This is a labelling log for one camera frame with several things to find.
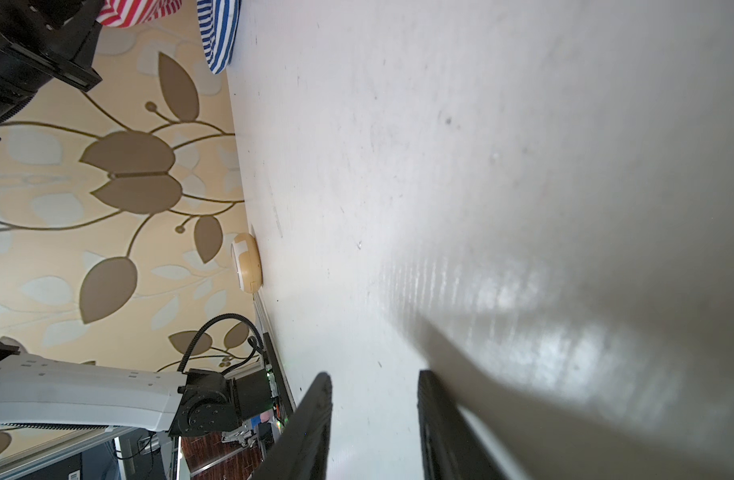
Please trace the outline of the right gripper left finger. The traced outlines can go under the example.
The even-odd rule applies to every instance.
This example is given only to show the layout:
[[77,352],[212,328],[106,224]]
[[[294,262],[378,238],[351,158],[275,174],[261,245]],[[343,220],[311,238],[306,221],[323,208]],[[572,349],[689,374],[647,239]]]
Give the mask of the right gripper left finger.
[[320,372],[252,479],[325,479],[332,410],[331,377]]

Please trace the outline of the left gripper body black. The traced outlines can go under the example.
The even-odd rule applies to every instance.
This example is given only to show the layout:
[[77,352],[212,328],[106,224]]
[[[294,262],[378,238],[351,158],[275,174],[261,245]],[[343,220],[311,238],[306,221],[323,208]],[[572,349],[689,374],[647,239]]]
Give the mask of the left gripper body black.
[[82,92],[102,81],[93,60],[103,6],[91,0],[0,0],[0,125],[53,79]]

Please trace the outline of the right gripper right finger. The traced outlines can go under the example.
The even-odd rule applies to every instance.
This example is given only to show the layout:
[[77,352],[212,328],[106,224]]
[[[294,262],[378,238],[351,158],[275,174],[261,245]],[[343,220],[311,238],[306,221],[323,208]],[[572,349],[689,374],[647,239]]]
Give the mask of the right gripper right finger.
[[433,371],[419,372],[417,399],[426,480],[507,478]]

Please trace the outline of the red white striped tank top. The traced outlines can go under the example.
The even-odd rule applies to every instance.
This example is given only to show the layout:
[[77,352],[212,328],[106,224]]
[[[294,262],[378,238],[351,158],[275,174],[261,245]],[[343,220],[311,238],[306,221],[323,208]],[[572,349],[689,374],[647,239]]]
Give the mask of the red white striped tank top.
[[182,0],[105,0],[97,21],[107,27],[129,28],[177,13],[182,4]]

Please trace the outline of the blue white striped tank top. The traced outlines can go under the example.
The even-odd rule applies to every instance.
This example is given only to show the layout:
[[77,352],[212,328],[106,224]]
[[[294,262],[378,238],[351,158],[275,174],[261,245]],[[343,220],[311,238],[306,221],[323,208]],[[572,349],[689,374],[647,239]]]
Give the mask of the blue white striped tank top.
[[219,75],[229,65],[239,26],[241,0],[198,0],[197,19],[210,72]]

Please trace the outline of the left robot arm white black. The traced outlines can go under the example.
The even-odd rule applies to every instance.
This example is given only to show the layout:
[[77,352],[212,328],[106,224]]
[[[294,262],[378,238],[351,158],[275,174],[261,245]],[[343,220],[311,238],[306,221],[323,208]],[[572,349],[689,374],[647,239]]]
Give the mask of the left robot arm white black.
[[[72,86],[101,113],[108,113],[87,95],[102,78],[92,62],[101,34],[104,1],[0,1],[0,128],[37,125],[10,121],[52,79]],[[142,215],[145,219],[132,235],[122,256],[109,257],[90,269],[80,289],[79,313],[83,324],[103,320],[121,309],[134,295],[138,271],[131,255],[143,228],[163,213],[186,218],[176,228],[185,231],[193,219],[196,249],[204,263],[215,255],[198,244],[202,231],[222,234],[219,215],[244,200],[223,200],[187,193],[170,173],[176,163],[175,150],[213,138],[236,137],[199,119],[198,103],[178,107],[170,100],[185,99],[180,84],[161,85],[177,121],[160,115],[166,123],[151,131],[130,129],[107,117],[123,130],[103,137],[87,147],[80,163],[107,174],[108,181],[91,192],[113,212],[84,223],[57,227],[34,227],[0,220],[0,233],[12,231],[62,232],[86,228],[120,215]],[[217,133],[173,147],[156,135],[177,125],[209,125]],[[183,198],[225,204],[210,214],[174,210]],[[253,351],[222,372],[192,369],[187,364],[209,328],[235,320],[245,325],[252,337]],[[254,355],[264,361],[267,348],[255,324],[245,316],[224,313],[215,316],[190,337],[177,370],[172,372],[132,371],[97,365],[58,362],[24,353],[0,341],[0,424],[17,428],[106,428],[129,426],[170,435],[195,437],[212,432],[232,432],[243,421],[271,408],[273,394],[269,374],[261,374],[260,387],[243,379],[227,378]]]

